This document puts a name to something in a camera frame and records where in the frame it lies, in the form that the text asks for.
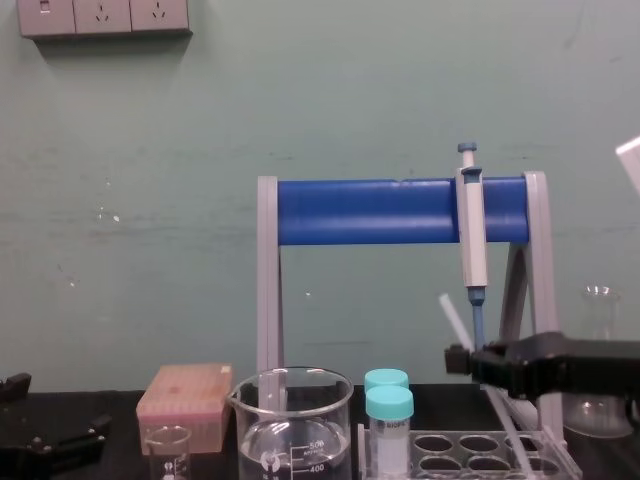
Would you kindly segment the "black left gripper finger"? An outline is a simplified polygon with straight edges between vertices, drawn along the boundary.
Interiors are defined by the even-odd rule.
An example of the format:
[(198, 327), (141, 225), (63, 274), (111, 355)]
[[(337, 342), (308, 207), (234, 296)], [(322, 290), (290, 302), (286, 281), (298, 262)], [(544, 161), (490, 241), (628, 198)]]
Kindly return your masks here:
[(0, 401), (25, 399), (29, 392), (31, 379), (30, 374), (19, 373), (2, 380), (0, 384)]
[(27, 443), (30, 457), (40, 464), (85, 464), (98, 461), (110, 434), (112, 417), (108, 414), (93, 419), (79, 433), (55, 441), (33, 437)]

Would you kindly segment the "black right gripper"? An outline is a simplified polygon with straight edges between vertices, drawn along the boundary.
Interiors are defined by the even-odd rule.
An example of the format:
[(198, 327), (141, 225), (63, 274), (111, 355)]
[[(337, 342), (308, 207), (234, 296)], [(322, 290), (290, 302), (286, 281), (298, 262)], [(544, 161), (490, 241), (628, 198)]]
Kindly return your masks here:
[(550, 393), (639, 398), (639, 343), (572, 339), (559, 331), (516, 342), (492, 342), (470, 352), (444, 350), (447, 374), (470, 374), (478, 383), (504, 388), (515, 398)]

